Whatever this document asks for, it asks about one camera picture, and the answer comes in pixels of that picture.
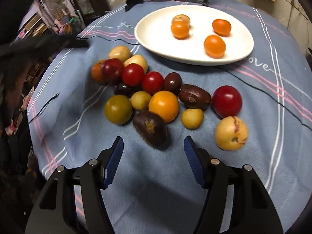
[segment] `yellow tomato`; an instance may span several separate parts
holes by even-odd
[[[149,102],[149,111],[158,114],[164,122],[171,122],[179,113],[178,99],[170,91],[156,92]]]

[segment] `white wall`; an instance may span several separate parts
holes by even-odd
[[[272,2],[270,0],[237,0],[243,2],[247,5],[253,6],[257,9],[265,11],[267,14],[273,16],[277,20],[279,20],[284,26],[288,26],[288,21],[290,17],[291,4],[290,1],[286,0],[277,0],[276,2]],[[296,1],[296,7],[300,10],[300,5],[298,5],[298,1]],[[125,0],[108,0],[111,3],[111,8],[115,8]],[[312,48],[312,24],[296,9],[293,9],[291,15],[291,21],[289,24],[289,31],[297,40],[300,50],[303,54],[306,54],[308,42],[309,47]]]

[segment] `dark purple fruit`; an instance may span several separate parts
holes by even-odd
[[[189,108],[206,109],[211,103],[211,95],[204,89],[190,84],[183,84],[179,99]]]
[[[178,95],[181,86],[182,78],[178,73],[172,72],[166,76],[164,90],[171,91],[173,94]]]
[[[133,126],[142,139],[152,146],[158,148],[165,143],[168,133],[163,119],[148,110],[140,111],[133,119]]]
[[[130,87],[125,85],[124,83],[119,83],[114,88],[115,95],[124,95],[126,97],[132,97],[134,93],[141,90],[141,86]]]

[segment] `oval plate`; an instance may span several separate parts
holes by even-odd
[[[190,36],[185,40],[173,37],[170,26],[175,15],[185,14],[191,19]],[[225,19],[232,25],[229,37],[222,37],[227,45],[223,58],[209,57],[204,50],[205,38],[215,34],[212,23]],[[135,38],[146,49],[171,60],[193,65],[224,65],[246,58],[253,50],[252,34],[233,16],[199,5],[177,5],[154,11],[135,26]]]

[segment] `black wire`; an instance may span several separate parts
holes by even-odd
[[[94,38],[94,37],[99,37],[99,38],[101,38],[101,39],[104,39],[104,40],[107,40],[107,41],[111,41],[111,42],[115,42],[115,41],[121,40],[121,41],[123,41],[123,42],[125,42],[125,43],[127,43],[127,44],[129,44],[129,45],[134,45],[134,46],[140,45],[140,43],[129,43],[129,42],[127,42],[127,41],[125,41],[125,40],[122,40],[122,39],[109,40],[109,39],[107,39],[107,38],[104,38],[104,37],[98,36],[98,35],[95,35],[95,36],[92,36],[92,37],[89,37],[89,38],[81,38],[81,37],[76,37],[76,38],[79,38],[79,39],[81,39],[81,40],[86,40],[86,39],[91,39],[91,38]]]
[[[273,99],[275,102],[277,102],[279,105],[281,105],[282,107],[284,107],[287,111],[289,111],[303,126],[307,127],[308,129],[310,129],[310,130],[312,131],[312,128],[311,128],[311,127],[309,127],[307,124],[304,124],[304,123],[300,120],[300,118],[299,118],[297,115],[295,115],[295,114],[294,114],[291,110],[289,110],[286,106],[284,106],[283,104],[281,104],[280,102],[278,102],[274,97],[272,97],[272,96],[271,96],[270,94],[268,94],[266,91],[264,91],[264,90],[262,90],[262,89],[260,89],[260,88],[258,88],[258,87],[256,87],[256,86],[253,86],[253,85],[251,85],[251,84],[245,82],[243,79],[239,78],[238,76],[234,75],[233,73],[231,73],[230,71],[228,71],[228,70],[226,70],[226,69],[224,69],[224,68],[217,67],[217,66],[216,66],[215,68],[221,69],[221,70],[223,70],[223,71],[225,71],[225,72],[231,74],[232,76],[235,76],[238,80],[240,80],[240,81],[243,82],[244,84],[247,84],[247,85],[250,86],[251,88],[254,88],[254,89],[256,89],[256,90],[258,90],[258,91],[261,91],[261,92],[263,92],[264,94],[268,95],[271,99]]]
[[[33,117],[33,118],[30,120],[30,122],[28,122],[28,125],[29,125],[34,119],[38,118],[39,115],[41,114],[42,110],[43,110],[52,100],[56,99],[59,95],[60,95],[60,94],[57,93],[57,94],[55,94],[52,98],[50,98],[50,100],[49,100],[48,102],[46,102],[46,103],[44,104],[44,106],[40,109],[40,111],[37,113],[37,115],[36,115],[35,117]]]

